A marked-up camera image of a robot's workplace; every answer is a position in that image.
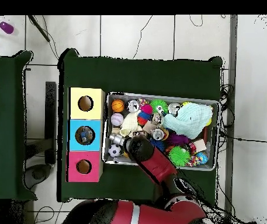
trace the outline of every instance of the green cloth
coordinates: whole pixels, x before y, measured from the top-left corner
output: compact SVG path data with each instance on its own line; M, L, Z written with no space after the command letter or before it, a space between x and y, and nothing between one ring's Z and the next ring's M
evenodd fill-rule
M23 185L23 69L31 57L29 51L0 57L0 199L36 199Z
M68 87L101 88L106 93L114 91L219 100L221 65L220 57L215 57L211 61L82 58L78 57L74 49L66 49L58 63L59 94L60 98L63 97L63 112L68 111ZM63 114L61 120L63 120L63 127L60 126L58 138L63 135L63 153L61 154L62 164L58 167L58 172L61 173L61 182L58 181L58 201L66 201L69 198L148 201L157 199L159 195L157 186L137 166L104 164L103 174L98 183L65 182L67 114ZM216 169L213 171L184 170L179 174L214 205Z

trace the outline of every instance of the pink box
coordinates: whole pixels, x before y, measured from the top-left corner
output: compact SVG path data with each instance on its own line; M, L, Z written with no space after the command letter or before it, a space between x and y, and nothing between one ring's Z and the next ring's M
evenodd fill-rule
M83 174L78 171L77 164L81 160L90 163L89 172ZM70 151L68 166L68 182L99 182L103 171L100 151Z

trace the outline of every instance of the shape sorter box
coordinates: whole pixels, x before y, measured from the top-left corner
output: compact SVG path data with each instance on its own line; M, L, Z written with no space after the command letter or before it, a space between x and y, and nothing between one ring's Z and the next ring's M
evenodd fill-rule
M70 151L68 156L67 182L99 182L103 170L100 151ZM90 166L87 173L78 170L78 165L83 160Z
M69 128L67 182L98 182L103 170L101 159L105 93L101 89L70 87L68 94ZM88 127L92 141L83 144L79 133Z
M105 93L102 89L85 89L70 87L70 116L73 120L102 120L105 109ZM91 109L83 111L80 108L80 100L88 97L91 101Z

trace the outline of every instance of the yellow box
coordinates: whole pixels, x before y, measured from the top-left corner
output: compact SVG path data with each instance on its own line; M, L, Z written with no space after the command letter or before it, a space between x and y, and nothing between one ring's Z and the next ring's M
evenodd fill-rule
M71 87L70 116L73 120L102 120L105 109L105 93L102 89Z

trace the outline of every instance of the blue box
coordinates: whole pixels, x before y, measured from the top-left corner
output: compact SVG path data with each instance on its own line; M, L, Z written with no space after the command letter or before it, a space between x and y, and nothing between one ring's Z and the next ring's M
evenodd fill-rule
M95 139L89 145L82 145L77 142L75 133L79 127L89 127L95 133ZM101 120L70 120L70 151L100 151L102 140Z

